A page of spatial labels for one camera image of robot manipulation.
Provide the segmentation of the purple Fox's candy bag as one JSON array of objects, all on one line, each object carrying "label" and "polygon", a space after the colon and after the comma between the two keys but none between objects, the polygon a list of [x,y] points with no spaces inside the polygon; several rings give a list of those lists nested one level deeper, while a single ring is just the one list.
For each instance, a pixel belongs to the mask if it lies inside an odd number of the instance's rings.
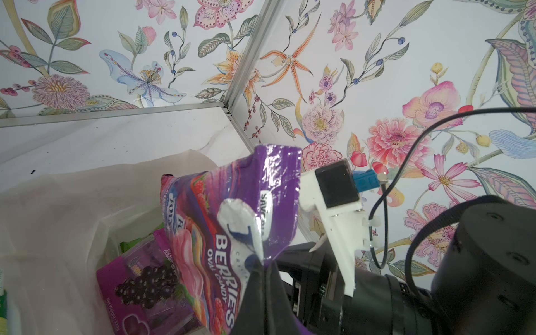
[{"label": "purple Fox's candy bag", "polygon": [[269,265],[297,230],[302,152],[261,145],[214,170],[161,178],[174,264],[212,334],[235,325],[255,262]]}]

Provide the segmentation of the white paper gift bag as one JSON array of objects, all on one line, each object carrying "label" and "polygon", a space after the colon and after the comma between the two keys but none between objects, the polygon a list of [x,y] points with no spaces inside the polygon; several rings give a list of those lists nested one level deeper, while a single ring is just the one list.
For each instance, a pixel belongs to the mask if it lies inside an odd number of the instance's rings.
[{"label": "white paper gift bag", "polygon": [[96,280],[112,241],[162,219],[161,177],[212,170],[204,154],[45,174],[1,194],[1,270],[10,334],[111,334]]}]

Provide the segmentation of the purple berry biscuit pack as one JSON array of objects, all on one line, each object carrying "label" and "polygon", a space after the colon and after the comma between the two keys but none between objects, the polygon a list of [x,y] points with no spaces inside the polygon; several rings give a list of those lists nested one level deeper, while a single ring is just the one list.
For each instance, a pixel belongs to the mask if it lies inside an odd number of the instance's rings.
[{"label": "purple berry biscuit pack", "polygon": [[191,307],[163,229],[96,272],[114,334],[194,334]]}]

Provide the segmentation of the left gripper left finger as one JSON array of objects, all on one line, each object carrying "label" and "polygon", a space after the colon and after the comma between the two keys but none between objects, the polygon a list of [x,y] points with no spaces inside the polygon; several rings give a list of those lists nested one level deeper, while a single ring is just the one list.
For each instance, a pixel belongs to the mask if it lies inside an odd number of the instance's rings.
[{"label": "left gripper left finger", "polygon": [[265,268],[260,261],[251,265],[250,278],[231,335],[266,334]]}]

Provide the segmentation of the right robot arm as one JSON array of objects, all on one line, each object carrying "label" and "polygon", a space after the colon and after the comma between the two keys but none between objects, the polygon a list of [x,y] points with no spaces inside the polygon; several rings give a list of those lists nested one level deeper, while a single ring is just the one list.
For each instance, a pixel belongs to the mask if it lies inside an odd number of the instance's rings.
[{"label": "right robot arm", "polygon": [[[451,223],[456,230],[431,288],[417,287],[417,243]],[[496,196],[426,225],[403,261],[403,280],[356,269],[350,297],[330,245],[290,247],[277,263],[293,278],[286,290],[306,334],[535,333],[535,211]]]}]

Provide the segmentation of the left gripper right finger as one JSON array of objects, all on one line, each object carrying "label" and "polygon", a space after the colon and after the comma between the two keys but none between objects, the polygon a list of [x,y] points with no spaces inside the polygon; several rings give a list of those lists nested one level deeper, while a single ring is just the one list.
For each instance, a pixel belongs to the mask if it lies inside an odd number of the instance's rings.
[{"label": "left gripper right finger", "polygon": [[265,334],[301,334],[275,262],[265,271]]}]

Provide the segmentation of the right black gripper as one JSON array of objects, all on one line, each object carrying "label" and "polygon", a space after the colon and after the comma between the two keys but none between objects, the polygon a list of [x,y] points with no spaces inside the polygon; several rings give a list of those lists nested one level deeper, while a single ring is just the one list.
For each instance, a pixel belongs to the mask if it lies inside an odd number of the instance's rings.
[{"label": "right black gripper", "polygon": [[355,334],[342,266],[328,241],[311,252],[314,245],[290,246],[276,259],[280,272],[292,279],[284,286],[298,325],[307,334]]}]

